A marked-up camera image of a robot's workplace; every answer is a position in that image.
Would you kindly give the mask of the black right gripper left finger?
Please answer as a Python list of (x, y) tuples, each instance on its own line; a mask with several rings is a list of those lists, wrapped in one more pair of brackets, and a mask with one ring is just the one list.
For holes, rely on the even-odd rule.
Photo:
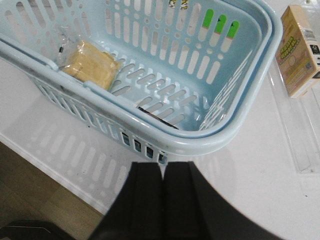
[(162, 174), (154, 162), (133, 162), (121, 191), (90, 240), (160, 240)]

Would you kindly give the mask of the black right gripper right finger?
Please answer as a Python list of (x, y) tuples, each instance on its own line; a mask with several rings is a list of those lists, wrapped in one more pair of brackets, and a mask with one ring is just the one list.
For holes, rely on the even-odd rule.
[(170, 162), (164, 174), (165, 240), (277, 240), (228, 203), (196, 165)]

